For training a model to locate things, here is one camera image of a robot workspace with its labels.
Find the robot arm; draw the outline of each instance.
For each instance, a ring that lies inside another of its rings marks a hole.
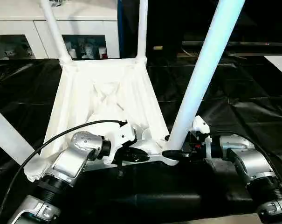
[[[109,139],[85,131],[76,132],[68,148],[42,175],[34,195],[25,198],[8,223],[55,223],[61,213],[59,208],[65,192],[74,186],[86,162],[103,159],[106,163],[112,163],[119,149],[125,150],[136,141],[130,124],[110,133]]]
[[[263,223],[282,221],[282,182],[262,153],[255,149],[252,142],[238,135],[222,135],[210,142],[209,127],[197,116],[190,132],[197,141],[191,143],[191,150],[164,151],[163,156],[192,161],[208,159],[208,147],[213,157],[221,157],[234,164],[237,174],[257,206],[257,213]]]

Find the black tarp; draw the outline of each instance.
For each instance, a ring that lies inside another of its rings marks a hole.
[[[171,129],[195,59],[148,62],[148,72]],[[57,60],[0,61],[0,112],[33,146],[42,143],[61,69]],[[282,157],[282,73],[263,57],[223,58],[198,114],[211,130],[238,131]],[[0,202],[17,165],[0,149]],[[34,184],[21,175],[4,209],[5,223]],[[61,221],[173,222],[250,213],[254,205],[234,167],[214,160],[161,162],[87,172],[69,194]]]

